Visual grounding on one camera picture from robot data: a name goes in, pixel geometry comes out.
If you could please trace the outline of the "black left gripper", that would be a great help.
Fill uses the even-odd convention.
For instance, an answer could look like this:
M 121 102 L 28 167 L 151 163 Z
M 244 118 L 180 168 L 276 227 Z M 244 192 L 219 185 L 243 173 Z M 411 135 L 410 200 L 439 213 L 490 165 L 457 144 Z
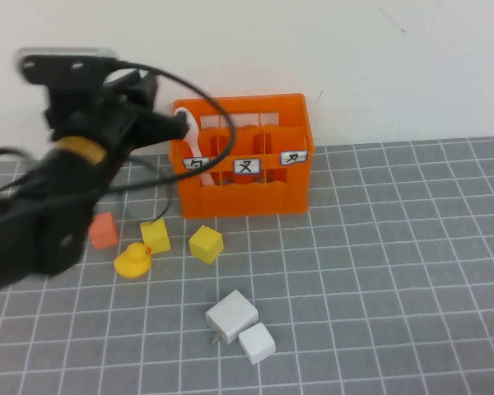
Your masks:
M 136 84 L 109 84 L 98 91 L 48 88 L 44 115 L 50 141 L 84 137 L 107 151 L 132 151 L 184 140 L 189 131 L 184 112 L 145 115 L 155 105 L 158 87 L 156 76 L 147 73 Z

